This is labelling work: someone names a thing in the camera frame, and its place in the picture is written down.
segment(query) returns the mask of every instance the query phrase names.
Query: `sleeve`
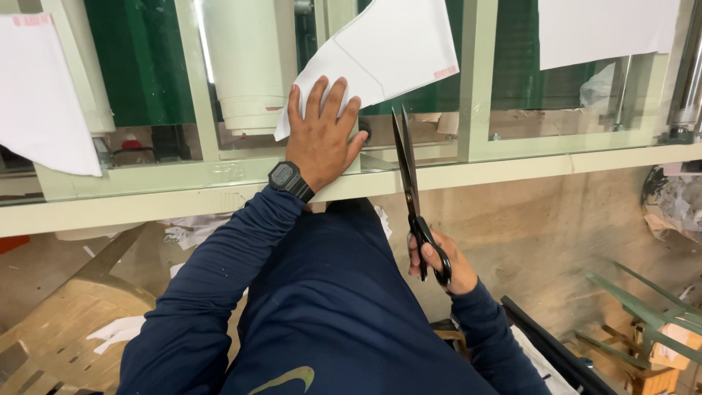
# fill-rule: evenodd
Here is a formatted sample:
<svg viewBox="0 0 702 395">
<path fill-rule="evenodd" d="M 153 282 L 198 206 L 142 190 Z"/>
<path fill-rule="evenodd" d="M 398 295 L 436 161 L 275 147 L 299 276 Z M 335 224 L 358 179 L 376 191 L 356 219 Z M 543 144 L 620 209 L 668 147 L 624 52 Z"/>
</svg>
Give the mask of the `sleeve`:
<svg viewBox="0 0 702 395">
<path fill-rule="evenodd" d="M 193 252 L 122 356 L 118 394 L 210 394 L 227 368 L 227 320 L 305 203 L 267 186 Z"/>
<path fill-rule="evenodd" d="M 453 296 L 471 364 L 500 395 L 549 395 L 543 379 L 517 343 L 502 306 L 478 280 L 472 292 Z"/>
</svg>

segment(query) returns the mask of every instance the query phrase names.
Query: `scissor handle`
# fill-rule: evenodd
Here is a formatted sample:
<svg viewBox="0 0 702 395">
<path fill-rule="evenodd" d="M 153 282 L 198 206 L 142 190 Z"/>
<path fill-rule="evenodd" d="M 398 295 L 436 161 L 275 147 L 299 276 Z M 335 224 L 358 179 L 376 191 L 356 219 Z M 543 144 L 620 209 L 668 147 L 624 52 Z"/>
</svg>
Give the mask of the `scissor handle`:
<svg viewBox="0 0 702 395">
<path fill-rule="evenodd" d="M 410 227 L 412 228 L 412 233 L 417 239 L 417 252 L 419 254 L 419 270 L 421 280 L 424 281 L 427 278 L 427 262 L 424 260 L 424 257 L 422 257 L 421 249 L 422 245 L 425 242 L 428 242 L 432 245 L 432 247 L 434 247 L 434 250 L 436 250 L 439 258 L 441 258 L 443 268 L 441 272 L 434 269 L 434 276 L 436 276 L 439 284 L 443 285 L 444 287 L 449 286 L 449 284 L 451 284 L 451 262 L 449 261 L 449 256 L 446 255 L 446 252 L 434 241 L 432 232 L 429 230 L 427 222 L 424 221 L 422 216 L 418 216 L 414 219 L 414 221 L 410 221 Z"/>
</svg>

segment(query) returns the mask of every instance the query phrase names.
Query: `navy blue long-sleeve shirt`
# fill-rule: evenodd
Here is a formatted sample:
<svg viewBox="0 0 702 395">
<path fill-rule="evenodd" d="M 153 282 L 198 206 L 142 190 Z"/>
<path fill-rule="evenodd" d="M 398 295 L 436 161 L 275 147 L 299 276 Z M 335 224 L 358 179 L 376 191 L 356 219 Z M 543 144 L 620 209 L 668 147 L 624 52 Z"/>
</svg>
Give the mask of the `navy blue long-sleeve shirt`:
<svg viewBox="0 0 702 395">
<path fill-rule="evenodd" d="M 195 250 L 127 344 L 118 394 L 549 393 L 483 284 L 453 297 L 468 363 L 380 227 L 303 206 L 267 187 Z M 249 286 L 227 370 L 227 319 Z"/>
</svg>

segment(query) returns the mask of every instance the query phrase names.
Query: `red object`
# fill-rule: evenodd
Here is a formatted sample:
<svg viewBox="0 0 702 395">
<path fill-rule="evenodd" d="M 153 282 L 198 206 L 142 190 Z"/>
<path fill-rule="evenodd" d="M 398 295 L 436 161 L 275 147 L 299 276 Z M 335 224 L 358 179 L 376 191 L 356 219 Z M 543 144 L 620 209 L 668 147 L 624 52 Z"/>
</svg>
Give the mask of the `red object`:
<svg viewBox="0 0 702 395">
<path fill-rule="evenodd" d="M 0 238 L 0 254 L 29 243 L 29 236 L 12 236 L 9 238 Z"/>
<path fill-rule="evenodd" d="M 139 140 L 125 140 L 122 142 L 122 149 L 125 150 L 127 148 L 143 148 L 143 145 L 141 145 Z"/>
</svg>

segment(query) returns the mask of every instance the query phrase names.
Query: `person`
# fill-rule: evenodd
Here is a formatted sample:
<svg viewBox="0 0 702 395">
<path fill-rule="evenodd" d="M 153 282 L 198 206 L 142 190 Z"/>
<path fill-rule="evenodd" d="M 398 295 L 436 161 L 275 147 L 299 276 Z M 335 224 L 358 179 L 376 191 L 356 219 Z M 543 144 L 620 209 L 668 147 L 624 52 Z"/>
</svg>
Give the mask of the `person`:
<svg viewBox="0 0 702 395">
<path fill-rule="evenodd" d="M 303 211 L 305 188 L 317 193 L 336 180 L 367 137 L 348 140 L 358 97 L 337 119 L 345 79 L 321 107 L 328 85 L 324 76 L 314 85 L 304 119 L 300 88 L 290 92 L 286 161 L 302 181 L 286 190 L 296 169 L 279 164 L 271 185 L 193 252 L 126 345 L 117 393 L 549 394 L 451 238 L 432 232 L 453 268 L 447 292 L 469 363 L 432 331 L 367 199 Z M 409 249 L 411 275 L 419 254 L 442 269 L 429 244 L 419 250 L 412 239 Z M 227 369 L 227 320 L 247 287 L 241 349 Z"/>
</svg>

